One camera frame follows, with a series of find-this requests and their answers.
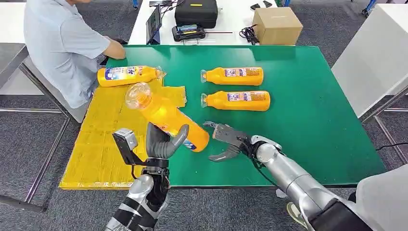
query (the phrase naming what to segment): bottle cap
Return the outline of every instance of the bottle cap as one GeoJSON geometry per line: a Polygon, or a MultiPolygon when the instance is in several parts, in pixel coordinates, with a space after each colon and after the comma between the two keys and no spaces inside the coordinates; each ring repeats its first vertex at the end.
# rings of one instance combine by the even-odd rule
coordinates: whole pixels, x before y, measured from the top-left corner
{"type": "Polygon", "coordinates": [[[201,94],[201,107],[207,107],[208,103],[207,103],[207,95],[202,93],[201,94]]]}
{"type": "Polygon", "coordinates": [[[157,66],[156,68],[156,76],[158,79],[163,79],[166,76],[166,72],[163,71],[161,66],[157,66]]]}
{"type": "Polygon", "coordinates": [[[205,70],[201,70],[201,82],[207,82],[207,72],[205,70]]]}
{"type": "Polygon", "coordinates": [[[125,103],[130,109],[144,109],[150,104],[152,93],[147,83],[137,83],[126,92],[125,103]]]}

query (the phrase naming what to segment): gray carpet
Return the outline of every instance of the gray carpet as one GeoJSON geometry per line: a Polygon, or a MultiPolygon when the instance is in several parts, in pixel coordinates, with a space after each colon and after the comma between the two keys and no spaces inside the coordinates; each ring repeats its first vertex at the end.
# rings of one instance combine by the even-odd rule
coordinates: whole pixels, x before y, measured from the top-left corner
{"type": "MultiPolygon", "coordinates": [[[[304,25],[298,45],[319,46],[331,66],[364,21],[359,14],[368,0],[292,1],[304,25]]],[[[129,0],[95,0],[78,5],[87,23],[110,37],[128,39],[137,12],[129,0]]],[[[408,99],[398,102],[408,106],[408,99]]],[[[0,107],[53,107],[43,96],[0,96],[0,107]]],[[[397,141],[408,141],[408,115],[382,118],[397,141]]],[[[23,199],[42,159],[62,124],[58,115],[0,115],[0,194],[23,199]]],[[[364,126],[374,146],[388,144],[375,122],[364,126]]],[[[126,191],[65,191],[57,188],[79,126],[70,123],[57,148],[34,203],[46,203],[43,214],[0,205],[0,230],[82,231],[103,230],[126,191]]],[[[408,152],[408,146],[402,147],[408,152]]],[[[392,148],[379,152],[388,170],[401,165],[392,148]]],[[[333,189],[347,197],[353,189],[333,189]]],[[[158,231],[266,230],[301,231],[285,212],[288,202],[271,189],[171,190],[170,205],[157,223],[158,231]]]]}

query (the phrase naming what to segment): plastic bottle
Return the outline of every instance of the plastic bottle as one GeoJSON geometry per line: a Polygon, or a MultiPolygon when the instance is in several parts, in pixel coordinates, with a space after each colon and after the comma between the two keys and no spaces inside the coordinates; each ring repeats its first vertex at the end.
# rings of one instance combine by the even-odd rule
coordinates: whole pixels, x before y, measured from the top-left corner
{"type": "Polygon", "coordinates": [[[132,83],[149,82],[155,78],[163,78],[164,75],[165,73],[159,66],[101,68],[98,71],[98,82],[101,87],[113,87],[132,83]]]}
{"type": "Polygon", "coordinates": [[[221,110],[266,111],[270,95],[267,91],[218,91],[212,95],[201,94],[201,107],[211,106],[221,110]]]}
{"type": "Polygon", "coordinates": [[[201,82],[213,82],[220,85],[252,85],[259,86],[264,80],[261,67],[221,68],[201,71],[201,82]]]}
{"type": "Polygon", "coordinates": [[[126,93],[126,104],[130,109],[138,109],[143,116],[162,131],[177,135],[181,126],[188,124],[189,134],[184,145],[193,152],[202,151],[210,136],[199,125],[183,114],[168,98],[153,94],[146,83],[133,85],[126,93]]]}

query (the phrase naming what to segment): yellow foam pad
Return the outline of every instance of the yellow foam pad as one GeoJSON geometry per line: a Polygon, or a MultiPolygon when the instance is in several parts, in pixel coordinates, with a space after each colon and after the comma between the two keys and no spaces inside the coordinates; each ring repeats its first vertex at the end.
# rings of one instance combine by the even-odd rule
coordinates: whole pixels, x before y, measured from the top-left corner
{"type": "MultiPolygon", "coordinates": [[[[163,81],[148,83],[153,93],[161,94],[184,107],[186,92],[182,87],[163,87],[163,81]]],[[[125,105],[125,94],[131,85],[97,88],[82,123],[74,149],[60,182],[60,188],[71,190],[127,189],[133,182],[131,166],[125,165],[112,133],[120,128],[135,132],[137,156],[147,158],[145,140],[147,121],[125,105]]],[[[139,176],[142,167],[135,166],[139,176]]]]}

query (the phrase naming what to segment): green mat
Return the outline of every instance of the green mat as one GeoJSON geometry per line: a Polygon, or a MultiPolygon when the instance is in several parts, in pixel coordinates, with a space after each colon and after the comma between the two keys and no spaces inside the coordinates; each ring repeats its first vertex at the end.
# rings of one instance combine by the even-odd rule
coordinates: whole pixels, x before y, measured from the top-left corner
{"type": "MultiPolygon", "coordinates": [[[[127,46],[125,60],[108,66],[160,65],[166,86],[186,86],[187,105],[181,111],[202,124],[214,121],[261,135],[283,146],[282,151],[325,185],[356,184],[383,173],[384,166],[317,47],[297,46],[127,46]],[[223,86],[200,82],[200,70],[215,67],[260,66],[261,86],[223,86]],[[226,111],[200,107],[201,93],[218,90],[267,90],[267,112],[226,111]]],[[[225,162],[207,160],[227,145],[210,140],[193,153],[180,147],[170,159],[173,186],[270,185],[240,156],[225,162]]]]}

